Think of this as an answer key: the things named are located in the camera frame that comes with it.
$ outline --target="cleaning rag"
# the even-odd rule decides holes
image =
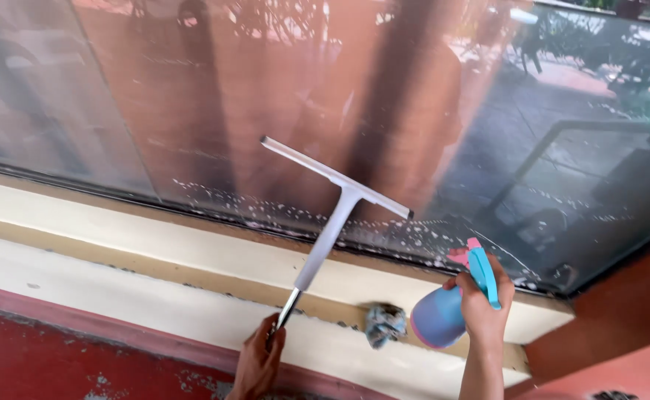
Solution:
[[[370,346],[379,350],[389,340],[407,335],[406,313],[391,304],[376,304],[367,313],[365,334]]]

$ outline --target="squeegee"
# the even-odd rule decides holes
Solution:
[[[321,162],[315,161],[314,159],[311,159],[310,157],[295,151],[270,137],[263,136],[261,143],[266,148],[297,162],[305,168],[317,172],[323,177],[328,178],[330,182],[342,188],[340,199],[337,202],[335,211],[333,211],[327,224],[325,224],[325,228],[315,241],[313,249],[308,255],[308,259],[305,261],[303,269],[300,271],[300,274],[298,274],[297,279],[295,279],[293,292],[290,294],[288,302],[285,304],[283,310],[278,316],[278,322],[275,327],[275,330],[278,330],[288,322],[288,318],[293,312],[295,304],[297,304],[300,296],[303,292],[308,290],[308,287],[310,287],[315,275],[320,270],[320,266],[327,258],[327,255],[335,244],[335,241],[337,241],[337,237],[340,235],[342,227],[345,225],[345,222],[347,222],[347,217],[350,216],[350,213],[359,200],[365,199],[372,204],[379,204],[392,213],[405,219],[414,218],[414,212],[394,200],[391,200],[365,185],[356,182],[354,179],[348,178],[344,174],[341,174]]]

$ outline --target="spray bottle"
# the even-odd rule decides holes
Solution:
[[[476,238],[468,239],[468,249],[464,256],[449,258],[470,269],[473,282],[486,295],[490,306],[499,310],[498,285],[486,252]],[[451,290],[440,287],[414,306],[410,318],[411,328],[424,344],[434,349],[448,347],[466,333],[466,322],[461,313],[462,294],[460,287]]]

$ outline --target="squeegee handle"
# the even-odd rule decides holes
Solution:
[[[342,231],[342,227],[352,213],[352,209],[355,208],[355,205],[361,198],[362,196],[358,190],[349,186],[342,187],[340,200],[337,202],[335,211],[333,211],[330,220],[325,224],[325,228],[320,233],[320,236],[318,236],[318,240],[315,241],[313,250],[305,261],[305,265],[300,271],[298,278],[295,280],[295,287],[300,291],[304,292],[310,287],[315,275],[320,270],[320,266],[327,259],[327,255],[335,245],[340,231]]]

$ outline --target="glass window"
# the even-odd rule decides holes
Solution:
[[[268,135],[415,211],[340,248],[567,295],[650,239],[645,7],[0,1],[0,164],[312,241],[339,188]]]

